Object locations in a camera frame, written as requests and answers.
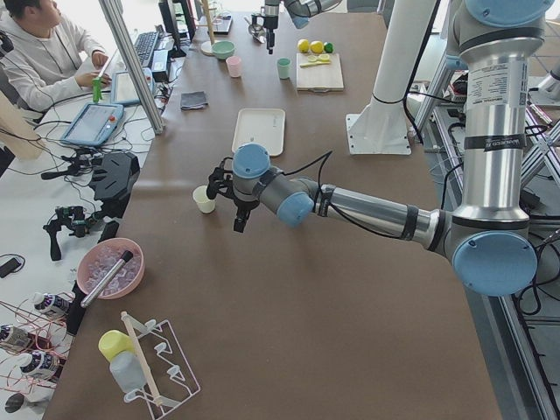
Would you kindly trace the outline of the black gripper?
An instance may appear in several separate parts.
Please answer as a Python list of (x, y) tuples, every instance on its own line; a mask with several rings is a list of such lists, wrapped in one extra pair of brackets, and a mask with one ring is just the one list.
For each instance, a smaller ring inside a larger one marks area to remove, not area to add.
[(275, 34), (274, 30), (278, 28), (278, 19), (279, 16), (277, 15), (264, 15), (263, 16), (263, 28), (267, 32), (266, 34), (266, 46), (268, 54), (272, 54), (275, 46)]
[(234, 219), (234, 231), (241, 232), (244, 231), (247, 226), (250, 213), (259, 207), (260, 201), (258, 199), (245, 200), (233, 193), (233, 202), (237, 207), (236, 218)]

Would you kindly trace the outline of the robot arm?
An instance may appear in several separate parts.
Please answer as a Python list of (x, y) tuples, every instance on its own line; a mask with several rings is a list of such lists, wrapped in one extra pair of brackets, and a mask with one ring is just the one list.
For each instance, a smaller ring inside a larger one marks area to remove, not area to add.
[(275, 30), (278, 28), (280, 4), (283, 4), (293, 24), (298, 29), (301, 29), (308, 23), (310, 18), (337, 7), (339, 3), (340, 1), (335, 0), (265, 0), (260, 9), (260, 16), (263, 20), (262, 27), (265, 30), (268, 54), (273, 53), (275, 46)]
[[(367, 196), (321, 183), (331, 152), (293, 172), (272, 165), (265, 148), (245, 143), (233, 150), (225, 197), (237, 207), (234, 231), (242, 233), (250, 211), (266, 206), (295, 227), (312, 212), (338, 218), (369, 233), (420, 243), (447, 259), (468, 289), (501, 297), (531, 289), (539, 251), (530, 243), (529, 216), (520, 207), (522, 158), (527, 147), (528, 60), (543, 45), (546, 11), (555, 1), (450, 1), (446, 50), (466, 65), (467, 90), (462, 155), (443, 164), (440, 208)], [(370, 103), (346, 115), (351, 154), (409, 155), (403, 129), (407, 106), (440, 1), (395, 1)], [(318, 180), (288, 175), (321, 162)], [(460, 203), (447, 211), (450, 177), (462, 175)]]

